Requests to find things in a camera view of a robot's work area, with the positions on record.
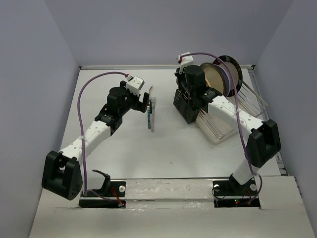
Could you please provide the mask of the silver fork pink handle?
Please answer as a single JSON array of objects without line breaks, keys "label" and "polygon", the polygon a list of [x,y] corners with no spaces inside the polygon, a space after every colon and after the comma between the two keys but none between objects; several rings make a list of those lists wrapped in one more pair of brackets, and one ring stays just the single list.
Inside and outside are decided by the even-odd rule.
[{"label": "silver fork pink handle", "polygon": [[151,132],[154,132],[155,128],[155,108],[156,108],[156,97],[151,97]]}]

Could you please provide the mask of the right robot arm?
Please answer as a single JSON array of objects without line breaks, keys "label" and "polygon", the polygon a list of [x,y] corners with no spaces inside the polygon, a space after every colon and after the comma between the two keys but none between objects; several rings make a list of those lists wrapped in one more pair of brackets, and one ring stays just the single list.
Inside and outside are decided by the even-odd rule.
[{"label": "right robot arm", "polygon": [[200,111],[215,116],[237,129],[245,145],[245,160],[232,173],[220,189],[240,194],[256,172],[281,149],[277,123],[271,119],[263,121],[231,103],[224,95],[230,88],[231,78],[227,70],[219,65],[210,66],[212,76],[223,83],[223,89],[207,84],[207,68],[202,65],[181,66],[176,69],[177,90],[174,106],[188,124],[197,120]]}]

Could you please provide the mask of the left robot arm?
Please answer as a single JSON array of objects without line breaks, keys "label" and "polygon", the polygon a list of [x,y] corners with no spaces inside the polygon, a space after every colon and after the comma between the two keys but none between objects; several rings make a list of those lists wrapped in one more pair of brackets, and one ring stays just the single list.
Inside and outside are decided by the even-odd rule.
[{"label": "left robot arm", "polygon": [[149,94],[140,101],[143,79],[132,77],[121,81],[120,86],[110,89],[106,104],[94,118],[87,130],[80,124],[81,135],[60,151],[50,151],[45,159],[42,188],[67,200],[73,200],[80,190],[88,190],[88,156],[121,126],[123,116],[129,110],[144,113]]}]

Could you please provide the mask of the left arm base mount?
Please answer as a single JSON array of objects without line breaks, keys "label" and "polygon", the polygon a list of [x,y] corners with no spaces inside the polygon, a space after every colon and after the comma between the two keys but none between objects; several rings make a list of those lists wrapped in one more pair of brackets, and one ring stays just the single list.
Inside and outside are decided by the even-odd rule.
[{"label": "left arm base mount", "polygon": [[99,170],[92,172],[103,177],[100,188],[88,189],[87,195],[81,193],[78,206],[80,208],[106,208],[106,209],[125,209],[126,208],[126,181],[111,179],[109,174]]}]

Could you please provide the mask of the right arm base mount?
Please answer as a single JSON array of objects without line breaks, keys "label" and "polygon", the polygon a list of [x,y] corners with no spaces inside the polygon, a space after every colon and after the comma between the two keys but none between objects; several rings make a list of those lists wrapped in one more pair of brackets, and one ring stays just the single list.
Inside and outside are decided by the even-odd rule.
[{"label": "right arm base mount", "polygon": [[229,180],[212,181],[211,194],[214,197],[215,208],[261,207],[254,179],[237,188],[231,188],[229,182]]}]

